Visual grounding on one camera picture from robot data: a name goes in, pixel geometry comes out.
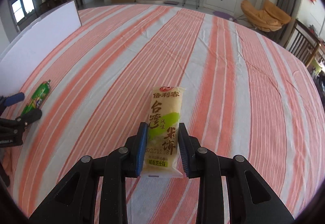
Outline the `green sausage stick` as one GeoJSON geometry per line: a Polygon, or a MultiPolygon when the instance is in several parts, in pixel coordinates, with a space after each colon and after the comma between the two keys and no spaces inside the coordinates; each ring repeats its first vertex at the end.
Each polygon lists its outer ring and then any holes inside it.
{"type": "Polygon", "coordinates": [[[42,105],[45,98],[48,96],[51,86],[50,86],[51,80],[42,82],[36,91],[34,91],[33,95],[31,96],[29,102],[26,104],[24,109],[22,110],[21,116],[27,114],[31,110],[39,109],[42,105]]]}

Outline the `yellow rice cracker packet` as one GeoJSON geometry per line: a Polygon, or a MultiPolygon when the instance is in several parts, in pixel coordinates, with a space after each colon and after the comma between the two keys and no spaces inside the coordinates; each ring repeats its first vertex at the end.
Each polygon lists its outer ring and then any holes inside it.
{"type": "Polygon", "coordinates": [[[184,89],[155,87],[151,92],[142,177],[181,178],[178,135],[184,89]]]}

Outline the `white cardboard box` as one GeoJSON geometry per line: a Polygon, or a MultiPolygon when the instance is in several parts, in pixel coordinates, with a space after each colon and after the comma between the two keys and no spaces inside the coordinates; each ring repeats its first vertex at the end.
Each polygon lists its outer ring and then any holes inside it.
{"type": "Polygon", "coordinates": [[[30,23],[1,53],[1,96],[18,93],[43,59],[80,26],[75,1],[58,6],[30,23]]]}

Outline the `red striped tablecloth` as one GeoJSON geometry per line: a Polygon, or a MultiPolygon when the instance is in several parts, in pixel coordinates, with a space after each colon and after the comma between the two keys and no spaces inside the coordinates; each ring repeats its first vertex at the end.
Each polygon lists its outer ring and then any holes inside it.
{"type": "Polygon", "coordinates": [[[29,100],[49,82],[42,117],[5,151],[9,193],[30,216],[85,155],[108,155],[150,119],[158,96],[183,88],[180,120],[220,156],[243,155],[293,216],[324,180],[324,110],[304,64],[267,37],[199,11],[116,5],[51,15],[39,48],[9,47],[1,94],[29,100]]]}

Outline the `purple round mat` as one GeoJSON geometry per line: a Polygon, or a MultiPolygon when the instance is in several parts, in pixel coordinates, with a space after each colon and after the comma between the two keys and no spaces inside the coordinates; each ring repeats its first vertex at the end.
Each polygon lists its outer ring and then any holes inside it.
{"type": "Polygon", "coordinates": [[[221,12],[221,11],[214,11],[213,12],[213,15],[214,16],[217,16],[219,18],[223,18],[223,19],[226,19],[228,21],[232,21],[232,22],[237,22],[237,19],[234,18],[234,16],[231,16],[225,12],[221,12]]]}

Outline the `orange lounge chair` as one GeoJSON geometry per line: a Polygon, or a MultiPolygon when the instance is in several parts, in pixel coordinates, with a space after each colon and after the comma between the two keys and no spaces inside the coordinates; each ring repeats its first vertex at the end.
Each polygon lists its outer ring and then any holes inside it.
{"type": "Polygon", "coordinates": [[[276,32],[291,21],[291,17],[269,0],[257,10],[248,0],[241,2],[241,10],[248,22],[262,32],[276,32]]]}

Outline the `dark wooden chair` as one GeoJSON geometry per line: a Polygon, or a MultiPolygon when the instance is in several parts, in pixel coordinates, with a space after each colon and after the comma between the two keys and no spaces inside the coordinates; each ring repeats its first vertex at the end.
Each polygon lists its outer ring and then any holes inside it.
{"type": "Polygon", "coordinates": [[[296,19],[285,49],[309,67],[321,47],[322,42],[315,32],[296,19]]]}

